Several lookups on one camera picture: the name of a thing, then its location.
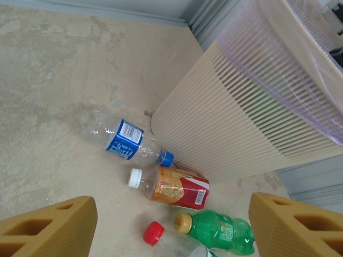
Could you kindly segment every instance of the white bottle cap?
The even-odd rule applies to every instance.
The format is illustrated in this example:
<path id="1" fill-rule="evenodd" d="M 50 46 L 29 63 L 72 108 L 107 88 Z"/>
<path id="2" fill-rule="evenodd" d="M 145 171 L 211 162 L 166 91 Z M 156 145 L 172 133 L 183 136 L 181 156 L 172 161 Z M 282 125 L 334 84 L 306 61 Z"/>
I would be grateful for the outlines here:
<path id="1" fill-rule="evenodd" d="M 129 186 L 133 188 L 138 188 L 141 179 L 141 170 L 131 169 L 131 176 L 129 179 Z"/>

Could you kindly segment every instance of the blue bottle cap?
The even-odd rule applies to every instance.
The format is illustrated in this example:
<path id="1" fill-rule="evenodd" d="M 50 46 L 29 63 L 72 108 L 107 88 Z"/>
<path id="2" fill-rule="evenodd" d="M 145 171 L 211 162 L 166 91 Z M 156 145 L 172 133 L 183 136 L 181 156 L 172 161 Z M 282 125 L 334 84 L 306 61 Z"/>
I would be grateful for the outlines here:
<path id="1" fill-rule="evenodd" d="M 161 150 L 156 164 L 163 167 L 170 167 L 174 161 L 174 155 L 164 149 Z"/>

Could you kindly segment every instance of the barcode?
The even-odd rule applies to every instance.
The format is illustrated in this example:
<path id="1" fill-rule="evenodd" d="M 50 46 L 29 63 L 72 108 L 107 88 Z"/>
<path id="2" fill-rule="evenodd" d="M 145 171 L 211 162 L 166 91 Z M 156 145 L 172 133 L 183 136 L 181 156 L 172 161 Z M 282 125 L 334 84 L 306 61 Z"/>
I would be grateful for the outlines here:
<path id="1" fill-rule="evenodd" d="M 127 124 L 127 123 L 123 123 L 123 127 L 120 130 L 119 135 L 135 142 L 135 143 L 139 143 L 140 141 L 140 137 L 141 137 L 141 130 Z"/>
<path id="2" fill-rule="evenodd" d="M 206 193 L 206 190 L 199 190 L 197 198 L 195 200 L 196 205 L 202 205 L 203 204 L 205 193 Z"/>

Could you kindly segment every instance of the blue bottle label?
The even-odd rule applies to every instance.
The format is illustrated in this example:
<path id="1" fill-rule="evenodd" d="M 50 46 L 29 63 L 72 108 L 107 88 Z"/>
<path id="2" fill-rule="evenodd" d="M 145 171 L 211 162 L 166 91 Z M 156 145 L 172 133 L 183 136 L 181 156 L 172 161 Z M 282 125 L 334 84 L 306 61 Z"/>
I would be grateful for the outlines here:
<path id="1" fill-rule="evenodd" d="M 116 135 L 106 150 L 129 160 L 137 152 L 143 135 L 143 130 L 122 119 Z"/>

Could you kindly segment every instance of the white wall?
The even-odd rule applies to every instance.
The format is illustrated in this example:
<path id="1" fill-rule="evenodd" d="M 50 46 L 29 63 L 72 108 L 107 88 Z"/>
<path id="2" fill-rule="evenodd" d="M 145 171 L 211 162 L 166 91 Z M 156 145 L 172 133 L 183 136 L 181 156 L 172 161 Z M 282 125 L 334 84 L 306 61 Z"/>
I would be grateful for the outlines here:
<path id="1" fill-rule="evenodd" d="M 205 0 L 46 0 L 73 5 L 91 5 L 125 11 L 148 13 L 168 18 L 188 20 Z"/>

